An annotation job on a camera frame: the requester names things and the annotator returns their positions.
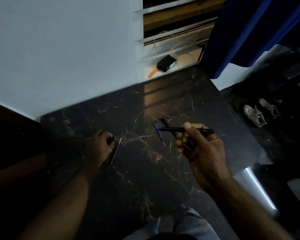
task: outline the blue curtain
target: blue curtain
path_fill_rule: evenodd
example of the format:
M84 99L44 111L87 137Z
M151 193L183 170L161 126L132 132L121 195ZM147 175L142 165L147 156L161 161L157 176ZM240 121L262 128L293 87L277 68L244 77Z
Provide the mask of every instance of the blue curtain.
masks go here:
M226 0L200 67L216 79L229 62L250 67L275 44L300 47L300 0Z

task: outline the person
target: person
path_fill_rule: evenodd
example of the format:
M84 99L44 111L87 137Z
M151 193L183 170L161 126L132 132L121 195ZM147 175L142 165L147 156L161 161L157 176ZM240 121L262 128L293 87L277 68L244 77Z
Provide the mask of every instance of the person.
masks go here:
M178 133L177 152L189 161L200 187L216 202L240 239L291 240L293 237L267 214L233 179L226 163L223 142L216 134L204 137L197 128L203 124L184 125L186 133ZM89 187L101 164L114 147L106 143L109 132L97 133L87 143L87 162L20 234L19 240L73 239L84 215ZM211 226L191 208L172 211L174 233L157 234L154 220L126 239L219 239Z

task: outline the pair of shoes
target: pair of shoes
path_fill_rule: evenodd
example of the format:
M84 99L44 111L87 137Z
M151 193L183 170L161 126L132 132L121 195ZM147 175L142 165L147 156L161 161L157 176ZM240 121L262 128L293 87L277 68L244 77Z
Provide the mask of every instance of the pair of shoes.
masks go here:
M275 119L278 116L280 116L280 112L278 111L278 109L276 108L276 106L274 106L273 104L270 104L269 102L267 102L266 100L264 100L263 98L259 99L259 104L266 108L267 110L270 111L272 118ZM244 114L250 119L252 120L252 122L258 127L261 128L262 126L266 125L267 122L265 121L263 114L260 110L257 109L257 106L255 107L255 109L251 108L249 105L244 105L243 107L243 112Z

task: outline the person's leg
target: person's leg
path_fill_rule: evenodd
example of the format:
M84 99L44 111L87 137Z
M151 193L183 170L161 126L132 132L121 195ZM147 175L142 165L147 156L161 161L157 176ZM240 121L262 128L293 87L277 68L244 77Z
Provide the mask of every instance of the person's leg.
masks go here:
M153 219L151 222L146 224L143 228L140 228L132 234L126 236L123 240L145 240L158 234L158 228L160 223L160 217Z
M210 224L194 209L181 205L172 212L173 232L189 234L201 240L220 240Z

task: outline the forearm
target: forearm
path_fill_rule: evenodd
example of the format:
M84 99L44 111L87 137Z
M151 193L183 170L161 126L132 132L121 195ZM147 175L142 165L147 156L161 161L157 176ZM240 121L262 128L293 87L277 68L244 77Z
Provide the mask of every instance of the forearm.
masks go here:
M19 239L73 239L84 215L94 175L95 170L85 164L25 228Z
M210 195L240 239L293 239L234 179L218 184Z

